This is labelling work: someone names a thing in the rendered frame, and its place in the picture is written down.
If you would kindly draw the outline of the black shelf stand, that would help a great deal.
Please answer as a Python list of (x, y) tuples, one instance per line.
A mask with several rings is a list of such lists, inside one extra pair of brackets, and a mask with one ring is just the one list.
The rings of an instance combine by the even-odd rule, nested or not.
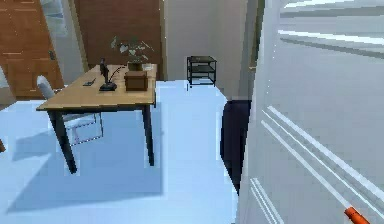
[(211, 56), (187, 57), (187, 88), (196, 86), (195, 80), (206, 79), (206, 85), (216, 85), (217, 60)]

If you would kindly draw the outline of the dark figure statue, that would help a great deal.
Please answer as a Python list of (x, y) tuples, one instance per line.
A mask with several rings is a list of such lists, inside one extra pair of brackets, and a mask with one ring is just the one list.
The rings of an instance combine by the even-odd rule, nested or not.
[(122, 66), (118, 67), (112, 75), (109, 75), (109, 69), (106, 64), (106, 60), (102, 58), (100, 60), (100, 73), (104, 77), (104, 83), (100, 86), (100, 91), (115, 91), (117, 85), (112, 82), (113, 76), (122, 69)]

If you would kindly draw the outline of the wooden table with black legs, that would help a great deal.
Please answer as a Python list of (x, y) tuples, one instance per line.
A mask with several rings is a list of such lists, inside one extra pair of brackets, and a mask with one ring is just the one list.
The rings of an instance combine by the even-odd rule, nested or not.
[[(108, 69), (114, 72), (120, 66), (122, 66), (122, 69), (112, 78), (117, 84), (115, 91), (99, 90), (104, 83), (104, 78), (100, 75), (99, 66), (95, 66), (36, 108), (37, 111), (47, 112), (71, 174), (77, 172), (77, 167), (63, 121), (63, 115), (65, 114), (141, 110), (148, 160), (151, 166), (154, 165), (151, 106), (156, 104), (157, 65), (150, 64), (144, 68), (148, 77), (147, 90), (132, 92), (127, 91), (125, 87), (124, 76), (128, 71), (126, 66), (109, 65)], [(83, 86), (85, 82), (92, 81), (94, 78), (96, 80), (92, 86)]]

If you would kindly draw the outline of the white chair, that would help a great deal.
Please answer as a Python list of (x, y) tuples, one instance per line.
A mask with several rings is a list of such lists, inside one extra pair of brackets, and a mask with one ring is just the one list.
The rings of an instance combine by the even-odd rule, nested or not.
[[(47, 78), (43, 75), (39, 75), (37, 77), (37, 87), (40, 90), (43, 97), (48, 100), (52, 97), (54, 97), (58, 92), (59, 89), (53, 89), (47, 80)], [(93, 141), (99, 138), (102, 138), (104, 136), (104, 130), (103, 130), (103, 122), (100, 121), (100, 128), (99, 133), (96, 134), (93, 137), (89, 137), (86, 139), (81, 140), (80, 136), (78, 134), (78, 130), (80, 128), (84, 128), (86, 126), (95, 125), (97, 124), (97, 118), (96, 116), (99, 116), (99, 119), (102, 119), (102, 116), (100, 113), (87, 113), (87, 114), (65, 114), (63, 115), (63, 121), (65, 124), (65, 127), (67, 129), (67, 133), (69, 134), (69, 141), (71, 146), (83, 144), (89, 141)], [(84, 123), (75, 124), (75, 121), (89, 117), (90, 120)]]

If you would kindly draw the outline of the green house plant in pot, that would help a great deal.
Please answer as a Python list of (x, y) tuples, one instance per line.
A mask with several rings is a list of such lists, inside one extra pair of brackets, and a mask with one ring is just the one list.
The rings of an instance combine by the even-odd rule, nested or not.
[(149, 64), (149, 53), (154, 51), (149, 44), (137, 38), (123, 41), (114, 36), (110, 46), (127, 58), (127, 67), (131, 71), (142, 71)]

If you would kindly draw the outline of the brown wooden box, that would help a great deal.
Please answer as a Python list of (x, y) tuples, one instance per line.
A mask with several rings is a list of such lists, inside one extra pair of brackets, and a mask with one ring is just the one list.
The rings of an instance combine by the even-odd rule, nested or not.
[(124, 79), (127, 91), (146, 91), (148, 88), (146, 71), (128, 71), (125, 73)]

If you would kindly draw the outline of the white panelled door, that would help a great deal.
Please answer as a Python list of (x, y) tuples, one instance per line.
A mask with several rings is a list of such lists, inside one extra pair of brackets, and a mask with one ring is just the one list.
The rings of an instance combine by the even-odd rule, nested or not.
[(236, 224), (384, 224), (384, 0), (248, 0)]

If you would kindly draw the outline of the brown wooden door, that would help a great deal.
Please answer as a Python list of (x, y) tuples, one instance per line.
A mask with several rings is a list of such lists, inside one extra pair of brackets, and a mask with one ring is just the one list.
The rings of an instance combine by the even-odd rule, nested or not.
[(42, 99), (37, 77), (53, 89), (64, 87), (50, 32), (39, 0), (0, 0), (0, 67), (17, 100)]

